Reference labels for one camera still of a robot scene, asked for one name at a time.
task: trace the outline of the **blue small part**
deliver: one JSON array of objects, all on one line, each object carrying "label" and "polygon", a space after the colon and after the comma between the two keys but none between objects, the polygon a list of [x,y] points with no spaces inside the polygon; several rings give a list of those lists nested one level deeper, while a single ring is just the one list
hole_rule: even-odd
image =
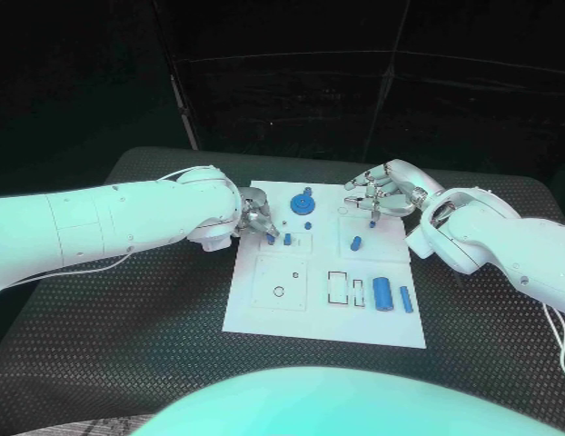
[{"label": "blue small part", "polygon": [[394,310],[394,301],[391,300],[389,280],[385,277],[376,277],[372,280],[375,288],[376,310],[381,312]]},{"label": "blue small part", "polygon": [[355,236],[355,239],[352,240],[352,244],[350,244],[350,250],[355,252],[358,251],[360,247],[360,237]]},{"label": "blue small part", "polygon": [[414,307],[411,306],[409,290],[407,289],[407,286],[401,286],[401,296],[402,296],[404,311],[407,313],[412,313]]},{"label": "blue small part", "polygon": [[308,215],[316,209],[316,200],[311,194],[311,188],[304,188],[304,192],[291,198],[291,210],[298,215]]}]

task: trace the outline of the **table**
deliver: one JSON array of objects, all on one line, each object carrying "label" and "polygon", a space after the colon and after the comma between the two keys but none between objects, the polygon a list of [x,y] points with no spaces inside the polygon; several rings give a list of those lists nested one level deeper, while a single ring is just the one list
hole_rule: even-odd
[{"label": "table", "polygon": [[[197,164],[218,166],[238,185],[343,183],[371,166],[144,147],[121,157],[106,182],[154,179]],[[564,220],[531,178],[428,173],[447,188],[492,189],[522,215]],[[404,220],[409,229],[417,217]],[[437,256],[412,255],[428,345],[415,350],[222,332],[236,245],[205,253],[183,241],[112,270],[40,283],[0,346],[0,434],[153,413],[210,383],[291,365],[399,374],[565,430],[565,376],[541,304],[492,266],[464,276]]]}]

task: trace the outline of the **wire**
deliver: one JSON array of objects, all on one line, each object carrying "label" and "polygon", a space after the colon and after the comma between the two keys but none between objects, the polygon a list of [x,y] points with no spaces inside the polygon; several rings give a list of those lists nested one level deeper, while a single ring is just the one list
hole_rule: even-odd
[{"label": "wire", "polygon": [[96,270],[83,270],[83,271],[69,271],[69,272],[54,272],[53,274],[40,275],[39,277],[34,277],[33,279],[23,280],[21,282],[11,283],[8,287],[15,286],[17,284],[26,284],[28,282],[33,282],[36,280],[47,279],[49,277],[56,277],[57,275],[75,275],[75,274],[86,274],[86,273],[98,273],[101,271],[109,270],[114,268],[119,263],[125,262],[125,259],[132,255],[134,253],[125,254],[125,256],[121,257],[118,261],[115,261],[109,266],[104,268],[98,268]]},{"label": "wire", "polygon": [[558,329],[555,327],[554,320],[551,319],[551,315],[548,313],[547,305],[544,303],[542,303],[542,308],[544,308],[544,315],[547,316],[547,320],[548,320],[548,325],[551,326],[551,330],[554,331],[554,335],[555,335],[555,340],[558,341],[558,346],[560,346],[560,366],[561,366],[561,370],[564,371],[564,374],[565,374],[565,361],[564,361],[564,358],[565,358],[565,321],[564,321],[564,318],[561,317],[558,309],[555,309],[552,307],[551,309],[554,310],[555,315],[558,316],[558,319],[560,319],[560,323],[561,323],[562,338],[560,339]]},{"label": "wire", "polygon": [[213,165],[200,165],[200,166],[193,166],[192,168],[184,168],[183,170],[180,170],[180,171],[174,171],[173,173],[164,175],[164,176],[157,180],[157,182],[158,182],[160,180],[164,180],[166,178],[171,177],[171,176],[176,175],[176,174],[184,173],[184,172],[187,172],[187,171],[190,171],[190,170],[203,170],[203,169],[207,169],[207,168],[215,168],[215,167],[213,167]]}]

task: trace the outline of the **blue cylinder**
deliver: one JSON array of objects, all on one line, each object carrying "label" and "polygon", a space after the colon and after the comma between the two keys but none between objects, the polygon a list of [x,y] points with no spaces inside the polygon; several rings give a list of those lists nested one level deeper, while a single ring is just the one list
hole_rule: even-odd
[{"label": "blue cylinder", "polygon": [[394,310],[394,301],[391,300],[389,280],[385,277],[376,277],[372,280],[375,288],[375,304],[376,310],[381,312]]},{"label": "blue cylinder", "polygon": [[402,296],[404,311],[407,313],[411,313],[414,311],[414,307],[411,305],[409,290],[407,289],[407,286],[401,286],[401,296]]},{"label": "blue cylinder", "polygon": [[355,236],[355,239],[352,240],[352,244],[350,244],[350,250],[355,252],[358,251],[360,247],[360,237]]}]

